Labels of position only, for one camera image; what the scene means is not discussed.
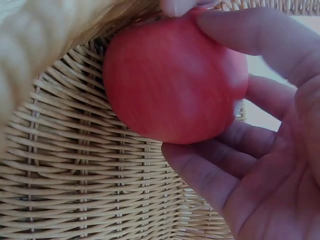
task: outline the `palm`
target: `palm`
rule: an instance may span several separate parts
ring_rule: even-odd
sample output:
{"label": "palm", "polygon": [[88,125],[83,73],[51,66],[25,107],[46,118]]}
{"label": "palm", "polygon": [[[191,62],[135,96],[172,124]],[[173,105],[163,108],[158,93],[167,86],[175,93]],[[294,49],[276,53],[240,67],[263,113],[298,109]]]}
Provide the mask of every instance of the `palm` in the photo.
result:
{"label": "palm", "polygon": [[[294,113],[285,115],[270,151],[230,195],[224,211],[237,240],[316,237],[320,190],[295,120]],[[239,202],[244,193],[250,200]]]}

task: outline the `skin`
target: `skin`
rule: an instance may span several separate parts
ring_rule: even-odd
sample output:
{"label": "skin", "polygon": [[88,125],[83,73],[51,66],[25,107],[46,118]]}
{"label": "skin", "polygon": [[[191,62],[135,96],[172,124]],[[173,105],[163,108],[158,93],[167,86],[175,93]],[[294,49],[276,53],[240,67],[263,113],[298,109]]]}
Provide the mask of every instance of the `skin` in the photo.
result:
{"label": "skin", "polygon": [[265,62],[295,87],[251,75],[246,98],[278,132],[235,121],[193,145],[164,143],[171,167],[221,214],[236,240],[320,238],[320,36],[278,10],[204,13],[220,44]]}

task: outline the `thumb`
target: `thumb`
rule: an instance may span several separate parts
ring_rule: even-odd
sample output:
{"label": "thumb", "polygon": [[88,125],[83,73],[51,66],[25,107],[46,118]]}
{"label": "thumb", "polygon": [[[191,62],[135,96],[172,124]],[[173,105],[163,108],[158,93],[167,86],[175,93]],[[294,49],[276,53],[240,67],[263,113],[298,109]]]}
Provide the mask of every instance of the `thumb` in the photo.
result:
{"label": "thumb", "polygon": [[314,178],[320,186],[320,75],[296,92],[295,105]]}

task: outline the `wicker weave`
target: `wicker weave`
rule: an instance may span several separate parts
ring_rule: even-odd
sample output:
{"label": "wicker weave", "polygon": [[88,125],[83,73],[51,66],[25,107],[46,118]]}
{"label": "wicker weave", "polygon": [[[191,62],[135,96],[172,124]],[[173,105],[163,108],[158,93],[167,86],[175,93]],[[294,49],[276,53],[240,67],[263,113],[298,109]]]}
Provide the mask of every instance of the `wicker weave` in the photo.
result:
{"label": "wicker weave", "polygon": [[[222,8],[319,15],[319,5],[252,0]],[[232,239],[224,220],[168,166],[161,143],[128,130],[108,105],[105,48],[114,31],[147,11],[158,11],[156,0],[137,0],[72,41],[74,49],[39,75],[11,117],[0,161],[0,239]],[[244,108],[238,118],[245,119]]]}

